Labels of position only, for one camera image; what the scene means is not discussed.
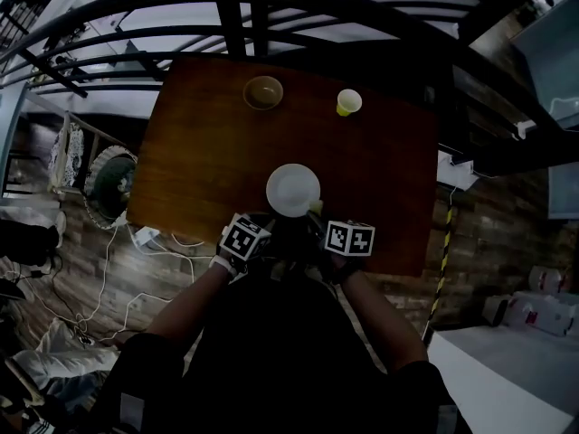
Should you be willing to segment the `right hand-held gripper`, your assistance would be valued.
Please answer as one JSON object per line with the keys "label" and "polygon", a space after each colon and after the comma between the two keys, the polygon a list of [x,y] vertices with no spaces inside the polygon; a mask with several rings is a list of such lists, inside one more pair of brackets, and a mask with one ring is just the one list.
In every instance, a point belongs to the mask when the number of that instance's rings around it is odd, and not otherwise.
{"label": "right hand-held gripper", "polygon": [[313,230],[326,230],[324,249],[342,256],[370,256],[375,228],[358,222],[329,221],[326,223],[316,212],[307,212],[308,224]]}

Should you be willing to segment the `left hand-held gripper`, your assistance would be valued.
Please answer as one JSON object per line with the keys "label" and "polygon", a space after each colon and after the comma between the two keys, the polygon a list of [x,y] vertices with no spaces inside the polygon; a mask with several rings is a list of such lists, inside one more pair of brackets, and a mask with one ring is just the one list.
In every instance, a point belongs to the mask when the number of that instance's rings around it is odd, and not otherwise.
{"label": "left hand-held gripper", "polygon": [[260,257],[269,243],[271,233],[248,216],[236,213],[224,229],[220,247],[240,260]]}

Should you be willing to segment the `white round plate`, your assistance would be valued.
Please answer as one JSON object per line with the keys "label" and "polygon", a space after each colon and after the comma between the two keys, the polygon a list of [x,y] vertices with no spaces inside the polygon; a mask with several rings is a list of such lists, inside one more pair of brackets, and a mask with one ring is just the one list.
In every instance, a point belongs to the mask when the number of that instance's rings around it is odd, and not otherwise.
{"label": "white round plate", "polygon": [[285,164],[275,169],[266,184],[271,208],[281,216],[298,218],[320,200],[320,183],[315,173],[301,164]]}

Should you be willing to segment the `person's left forearm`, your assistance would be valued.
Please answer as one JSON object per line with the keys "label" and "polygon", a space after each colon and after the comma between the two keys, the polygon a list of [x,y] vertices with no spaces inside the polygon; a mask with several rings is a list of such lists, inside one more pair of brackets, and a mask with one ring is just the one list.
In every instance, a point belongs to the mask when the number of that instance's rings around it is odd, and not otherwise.
{"label": "person's left forearm", "polygon": [[230,274],[213,264],[194,284],[184,289],[153,319],[147,332],[177,343],[194,341],[202,329],[205,312],[228,284]]}

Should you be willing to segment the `person's right hand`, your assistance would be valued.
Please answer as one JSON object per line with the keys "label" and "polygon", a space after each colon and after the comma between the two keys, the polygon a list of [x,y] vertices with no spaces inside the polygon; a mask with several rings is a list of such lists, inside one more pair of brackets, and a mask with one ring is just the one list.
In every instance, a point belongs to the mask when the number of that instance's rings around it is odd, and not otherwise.
{"label": "person's right hand", "polygon": [[342,284],[354,273],[361,271],[363,263],[358,258],[345,257],[336,253],[330,254],[329,281],[334,285]]}

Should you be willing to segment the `white wristband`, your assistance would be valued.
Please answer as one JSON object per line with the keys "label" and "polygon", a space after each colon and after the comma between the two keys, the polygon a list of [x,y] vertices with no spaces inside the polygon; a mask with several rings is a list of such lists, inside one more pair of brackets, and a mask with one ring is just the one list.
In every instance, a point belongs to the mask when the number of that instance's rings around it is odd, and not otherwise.
{"label": "white wristband", "polygon": [[230,277],[230,281],[233,281],[238,276],[237,269],[234,267],[232,262],[229,259],[222,257],[221,255],[214,255],[211,258],[209,268],[212,268],[215,265],[220,266],[227,272],[227,275]]}

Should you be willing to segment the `white power strip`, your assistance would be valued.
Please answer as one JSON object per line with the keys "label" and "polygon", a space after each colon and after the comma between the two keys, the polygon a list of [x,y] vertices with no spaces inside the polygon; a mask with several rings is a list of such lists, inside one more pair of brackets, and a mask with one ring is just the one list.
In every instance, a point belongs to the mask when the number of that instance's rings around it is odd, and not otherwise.
{"label": "white power strip", "polygon": [[159,234],[159,230],[144,226],[134,233],[134,241],[138,247],[142,247],[152,241]]}

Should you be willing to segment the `yellow black striped tape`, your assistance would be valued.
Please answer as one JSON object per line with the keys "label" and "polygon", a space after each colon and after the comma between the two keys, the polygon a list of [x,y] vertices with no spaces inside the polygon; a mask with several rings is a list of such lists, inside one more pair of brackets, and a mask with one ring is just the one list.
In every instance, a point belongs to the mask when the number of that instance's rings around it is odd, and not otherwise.
{"label": "yellow black striped tape", "polygon": [[444,286],[445,279],[446,279],[446,267],[448,264],[449,246],[450,246],[450,239],[451,239],[451,220],[452,220],[452,203],[449,203],[446,222],[445,222],[445,234],[444,234],[444,241],[443,241],[443,251],[442,251],[442,257],[441,257],[440,274],[439,274],[439,279],[438,279],[438,283],[437,283],[437,288],[435,290],[433,301],[432,301],[432,307],[431,307],[430,313],[428,315],[426,325],[425,325],[425,328],[424,328],[424,331],[422,334],[422,340],[423,341],[426,341],[427,335],[430,333],[429,332],[430,324],[431,324],[431,321],[432,321],[432,319],[433,319],[433,317],[438,309],[438,305],[439,305],[439,301],[440,301],[440,297],[441,297],[441,291],[442,291],[442,288]]}

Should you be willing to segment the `white ribbed trash bin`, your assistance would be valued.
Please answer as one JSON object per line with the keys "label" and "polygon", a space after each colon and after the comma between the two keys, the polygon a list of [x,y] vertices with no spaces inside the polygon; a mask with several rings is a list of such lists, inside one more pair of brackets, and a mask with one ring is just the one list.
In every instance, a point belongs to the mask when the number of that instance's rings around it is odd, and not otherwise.
{"label": "white ribbed trash bin", "polygon": [[90,165],[82,195],[88,215],[100,229],[127,223],[137,162],[125,147],[114,145],[104,149]]}

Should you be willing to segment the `white base board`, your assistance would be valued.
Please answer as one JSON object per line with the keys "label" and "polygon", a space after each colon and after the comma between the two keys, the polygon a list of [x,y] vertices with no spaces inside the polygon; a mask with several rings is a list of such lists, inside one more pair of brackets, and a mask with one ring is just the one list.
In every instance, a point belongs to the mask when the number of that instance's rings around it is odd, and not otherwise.
{"label": "white base board", "polygon": [[469,190],[479,179],[473,171],[471,161],[462,164],[453,164],[451,155],[443,151],[438,152],[437,182],[462,191]]}

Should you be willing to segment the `small grey bin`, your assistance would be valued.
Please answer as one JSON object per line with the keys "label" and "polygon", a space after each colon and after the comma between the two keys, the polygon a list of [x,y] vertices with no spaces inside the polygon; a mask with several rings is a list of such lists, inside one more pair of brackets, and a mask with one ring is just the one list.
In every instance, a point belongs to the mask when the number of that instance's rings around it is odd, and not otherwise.
{"label": "small grey bin", "polygon": [[492,327],[499,326],[506,314],[510,296],[487,297],[481,310],[482,319]]}

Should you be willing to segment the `white box with red label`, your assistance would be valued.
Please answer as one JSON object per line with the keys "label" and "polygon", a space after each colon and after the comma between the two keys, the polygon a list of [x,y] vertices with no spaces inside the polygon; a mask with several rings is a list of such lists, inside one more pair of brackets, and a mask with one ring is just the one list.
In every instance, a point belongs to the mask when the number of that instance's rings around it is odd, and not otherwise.
{"label": "white box with red label", "polygon": [[555,295],[569,289],[567,275],[559,269],[534,266],[528,276],[529,288],[537,293]]}
{"label": "white box with red label", "polygon": [[579,295],[518,291],[508,301],[506,326],[530,326],[558,337],[579,339]]}

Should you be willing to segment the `white desk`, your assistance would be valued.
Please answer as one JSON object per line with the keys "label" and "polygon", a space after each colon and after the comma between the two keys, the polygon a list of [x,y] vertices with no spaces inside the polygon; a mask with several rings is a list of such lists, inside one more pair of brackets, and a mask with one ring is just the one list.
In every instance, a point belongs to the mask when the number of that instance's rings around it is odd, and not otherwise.
{"label": "white desk", "polygon": [[473,434],[579,434],[579,341],[478,326],[434,333],[428,354]]}

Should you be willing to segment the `light blue table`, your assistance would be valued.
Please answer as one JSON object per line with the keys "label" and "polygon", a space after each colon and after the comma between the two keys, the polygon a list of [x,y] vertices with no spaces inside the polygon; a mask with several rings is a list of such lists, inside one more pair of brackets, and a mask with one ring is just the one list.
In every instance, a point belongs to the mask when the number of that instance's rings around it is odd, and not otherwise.
{"label": "light blue table", "polygon": [[7,161],[14,138],[14,131],[27,92],[24,81],[0,89],[0,197],[7,168]]}

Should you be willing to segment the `frosted glass partition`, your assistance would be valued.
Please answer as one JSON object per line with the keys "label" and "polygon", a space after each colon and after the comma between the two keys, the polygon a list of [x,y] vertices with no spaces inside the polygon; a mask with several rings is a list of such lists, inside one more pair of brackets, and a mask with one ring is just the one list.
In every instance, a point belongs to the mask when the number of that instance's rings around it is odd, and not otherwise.
{"label": "frosted glass partition", "polygon": [[[538,102],[571,137],[579,138],[579,0],[563,0],[514,39],[524,55]],[[548,168],[548,218],[579,221],[576,163]]]}

